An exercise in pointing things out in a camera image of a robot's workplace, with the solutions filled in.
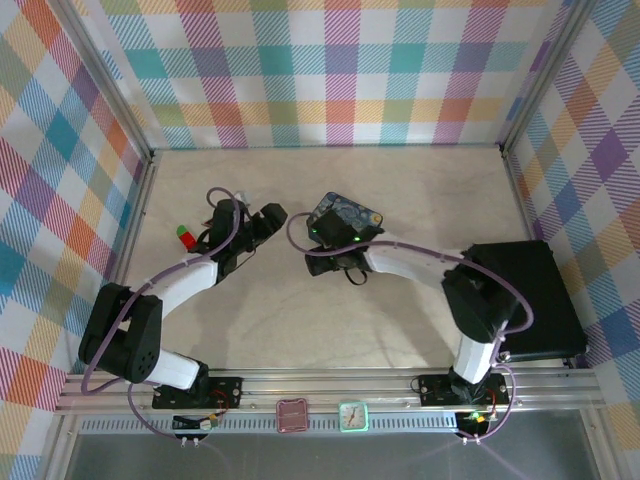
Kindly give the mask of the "blue starry night print box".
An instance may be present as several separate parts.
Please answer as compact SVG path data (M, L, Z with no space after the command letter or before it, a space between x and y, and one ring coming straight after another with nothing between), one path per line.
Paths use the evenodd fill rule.
M308 237L316 243L320 243L320 237L312 224L326 210L335 211L346 224L353 227L358 233L367 226L380 227L383 222L383 216L380 213L336 192L327 192L306 220Z

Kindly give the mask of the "mint green square clock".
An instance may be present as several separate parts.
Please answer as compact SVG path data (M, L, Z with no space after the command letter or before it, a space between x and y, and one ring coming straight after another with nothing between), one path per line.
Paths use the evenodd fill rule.
M339 404L339 429L342 433L366 432L369 429L368 406L362 401Z

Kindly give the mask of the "pink square timer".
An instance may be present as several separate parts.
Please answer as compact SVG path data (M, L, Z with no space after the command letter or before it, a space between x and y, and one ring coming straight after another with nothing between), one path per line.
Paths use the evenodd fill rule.
M299 433L309 428L308 404L304 398L282 399L276 404L278 433Z

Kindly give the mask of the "perforated metal strip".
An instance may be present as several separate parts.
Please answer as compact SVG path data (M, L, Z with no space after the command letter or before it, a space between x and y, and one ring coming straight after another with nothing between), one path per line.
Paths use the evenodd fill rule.
M368 428L359 426L357 419L348 430L348 424L338 414L311 414L309 425L303 434L339 433L456 433L456 417L451 412L409 412L399 414L370 414ZM150 431L133 415L92 415L80 422L82 434L149 434ZM202 430L203 434L278 433L274 414L231 414L225 416L217 426Z

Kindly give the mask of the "black hard case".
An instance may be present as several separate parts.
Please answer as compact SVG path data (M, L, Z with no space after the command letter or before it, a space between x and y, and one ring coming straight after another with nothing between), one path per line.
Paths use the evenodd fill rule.
M587 351L580 324L549 245L541 240L475 244L471 261L508 281L529 302L534 323L506 337L512 362L574 358Z

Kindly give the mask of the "aluminium side rail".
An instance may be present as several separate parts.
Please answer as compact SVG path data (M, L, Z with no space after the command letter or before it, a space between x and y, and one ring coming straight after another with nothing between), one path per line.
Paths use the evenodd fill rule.
M124 229L120 251L109 275L110 282L115 282L119 285L126 283L131 259L146 216L161 157L162 152L158 148L154 148L149 151L149 155L143 162L138 190Z
M528 218L525 203L516 182L516 176L514 174L514 171L510 162L509 151L503 145L499 146L499 150L500 150L500 155L502 159L502 164L503 164L507 179L509 181L510 189L512 191L512 195L516 204L516 208L519 213L519 217L520 217L526 238L528 240L534 240L535 233L531 226L530 220Z

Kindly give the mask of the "aluminium front rail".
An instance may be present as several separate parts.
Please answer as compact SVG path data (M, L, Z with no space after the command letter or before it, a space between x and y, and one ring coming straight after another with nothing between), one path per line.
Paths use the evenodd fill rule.
M595 373L589 369L563 367L524 367L512 369L505 377L513 402L512 411L573 410L605 405ZM441 369L230 369L217 370L216 377L243 379L241 400L236 413L273 413L284 399L304 398L308 411L335 412L347 401L362 401L372 413L409 411L487 411L491 403L477 405L446 403L423 406L417 394L417 377L422 373L441 374Z

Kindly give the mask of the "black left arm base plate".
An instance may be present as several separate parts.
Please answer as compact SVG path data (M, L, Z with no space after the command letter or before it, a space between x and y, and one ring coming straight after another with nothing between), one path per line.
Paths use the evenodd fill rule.
M187 390L161 385L154 389L152 408L157 410L237 409L242 395L241 377L215 377L205 374Z

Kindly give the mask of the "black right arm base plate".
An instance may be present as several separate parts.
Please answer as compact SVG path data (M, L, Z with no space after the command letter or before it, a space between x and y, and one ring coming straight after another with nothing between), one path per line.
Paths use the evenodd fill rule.
M507 405L510 397L503 375L487 374L472 384L453 370L446 374L425 374L416 377L420 403L426 406Z

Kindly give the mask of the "aluminium frame post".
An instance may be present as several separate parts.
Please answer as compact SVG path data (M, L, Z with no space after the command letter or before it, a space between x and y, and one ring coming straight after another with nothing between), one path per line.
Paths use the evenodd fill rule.
M47 0L51 9L68 34L94 82L104 94L123 130L136 145L146 163L152 163L154 149L150 147L133 111L126 102L115 79L85 28L72 0Z
M535 63L539 65L536 75L533 77L531 86L524 95L520 106L516 109L513 120L509 124L509 129L498 143L504 160L509 158L509 154L525 133L534 111L538 108L551 82L563 65L572 45L597 2L598 0L571 0L567 8L567 14L555 29L556 34L552 38L550 45L541 59L535 60Z

